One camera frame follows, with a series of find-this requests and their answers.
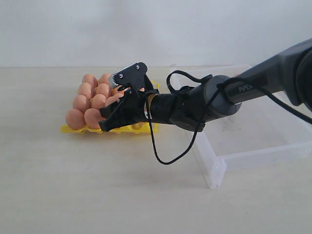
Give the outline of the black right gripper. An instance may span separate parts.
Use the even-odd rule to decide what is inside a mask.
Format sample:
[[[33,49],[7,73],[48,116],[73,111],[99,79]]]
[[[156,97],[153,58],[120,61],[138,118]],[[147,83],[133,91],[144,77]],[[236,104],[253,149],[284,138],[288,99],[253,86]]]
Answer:
[[[201,132],[205,126],[205,104],[199,98],[191,100],[190,89],[160,94],[153,91],[127,92],[120,102],[100,108],[106,120],[98,124],[102,131],[121,128],[138,122],[177,126],[190,132]]]

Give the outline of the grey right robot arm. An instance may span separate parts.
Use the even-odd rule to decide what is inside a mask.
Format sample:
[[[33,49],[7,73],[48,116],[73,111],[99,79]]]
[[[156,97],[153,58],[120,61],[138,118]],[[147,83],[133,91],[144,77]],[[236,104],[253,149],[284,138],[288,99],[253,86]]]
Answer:
[[[110,130],[139,122],[175,125],[191,132],[201,132],[209,121],[232,116],[245,101],[267,96],[276,104],[307,123],[311,118],[296,111],[296,106],[312,106],[312,41],[298,43],[236,77],[207,75],[195,78],[196,87],[169,89],[161,94],[147,77],[147,66],[135,63],[109,77],[113,88],[123,90],[120,101],[101,108],[101,130]]]

